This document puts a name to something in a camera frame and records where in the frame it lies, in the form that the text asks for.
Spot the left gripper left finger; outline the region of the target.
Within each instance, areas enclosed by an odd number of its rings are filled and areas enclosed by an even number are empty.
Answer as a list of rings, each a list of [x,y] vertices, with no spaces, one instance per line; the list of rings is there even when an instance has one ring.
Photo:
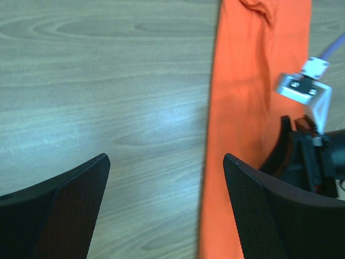
[[[1,258],[86,258],[110,160],[102,153],[31,187],[1,196]]]

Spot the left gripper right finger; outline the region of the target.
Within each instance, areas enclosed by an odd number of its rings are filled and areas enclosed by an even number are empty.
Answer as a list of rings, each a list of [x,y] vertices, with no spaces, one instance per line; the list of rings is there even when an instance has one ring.
[[[245,258],[344,258],[344,201],[267,175],[232,154],[225,180]]]

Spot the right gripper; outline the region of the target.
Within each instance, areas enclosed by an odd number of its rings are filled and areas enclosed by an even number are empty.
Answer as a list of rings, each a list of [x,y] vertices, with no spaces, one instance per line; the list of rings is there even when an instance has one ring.
[[[259,170],[274,175],[282,166],[284,182],[311,193],[337,197],[329,139],[319,134],[306,116],[294,121],[295,129],[287,115],[280,122],[275,146]]]

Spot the orange t shirt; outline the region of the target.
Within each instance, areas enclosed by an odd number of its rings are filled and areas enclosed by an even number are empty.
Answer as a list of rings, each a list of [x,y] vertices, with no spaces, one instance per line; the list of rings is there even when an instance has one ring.
[[[308,58],[311,1],[221,1],[213,56],[199,230],[199,258],[242,258],[223,158],[258,168],[280,131],[280,118],[303,106],[275,92],[281,73]]]

